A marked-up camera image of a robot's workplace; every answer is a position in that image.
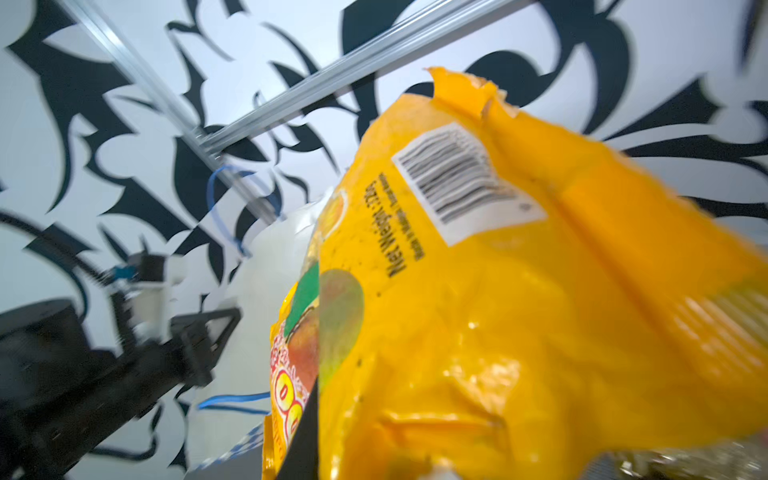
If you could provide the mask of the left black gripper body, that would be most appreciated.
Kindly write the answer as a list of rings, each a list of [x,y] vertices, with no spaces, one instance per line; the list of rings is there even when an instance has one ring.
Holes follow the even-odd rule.
[[[120,339],[122,369],[118,374],[115,412],[119,419],[141,416],[181,381],[181,365],[171,340],[159,344]]]

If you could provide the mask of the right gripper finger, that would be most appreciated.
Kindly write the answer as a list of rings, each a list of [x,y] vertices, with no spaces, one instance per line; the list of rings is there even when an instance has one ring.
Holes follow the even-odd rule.
[[[315,382],[277,480],[319,479],[318,385]]]

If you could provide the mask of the yellow candy bag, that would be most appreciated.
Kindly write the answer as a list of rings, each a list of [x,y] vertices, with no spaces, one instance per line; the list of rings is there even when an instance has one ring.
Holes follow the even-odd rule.
[[[434,68],[364,135],[272,327],[276,479],[575,479],[767,437],[767,258],[607,145]]]

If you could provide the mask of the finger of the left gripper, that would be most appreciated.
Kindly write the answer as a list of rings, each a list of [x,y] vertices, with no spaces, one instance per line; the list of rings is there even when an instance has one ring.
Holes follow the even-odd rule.
[[[170,320],[173,351],[181,365],[181,381],[204,387],[242,318],[238,307],[174,316]]]

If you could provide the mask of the blue checkered paper bag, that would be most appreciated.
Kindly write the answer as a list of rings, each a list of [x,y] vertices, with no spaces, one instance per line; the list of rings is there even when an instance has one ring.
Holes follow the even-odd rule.
[[[337,186],[329,180],[308,202],[289,198],[279,219],[243,241],[247,255],[227,287],[223,306],[242,318],[214,369],[213,382],[196,390],[189,412],[189,479],[259,479],[262,450],[271,440],[271,327],[299,280],[317,219]]]

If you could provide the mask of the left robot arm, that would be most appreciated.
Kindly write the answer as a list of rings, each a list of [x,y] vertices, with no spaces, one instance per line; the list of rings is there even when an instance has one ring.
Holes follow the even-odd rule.
[[[169,391],[209,385],[241,310],[172,315],[170,293],[185,275],[179,256],[140,252],[100,271],[28,221],[10,214],[1,221],[42,242],[104,289],[119,340],[115,352],[93,347],[65,298],[2,313],[2,477],[63,479],[89,455],[128,462],[152,458],[160,444],[156,432],[142,450],[109,447],[106,440],[132,420],[158,422]]]

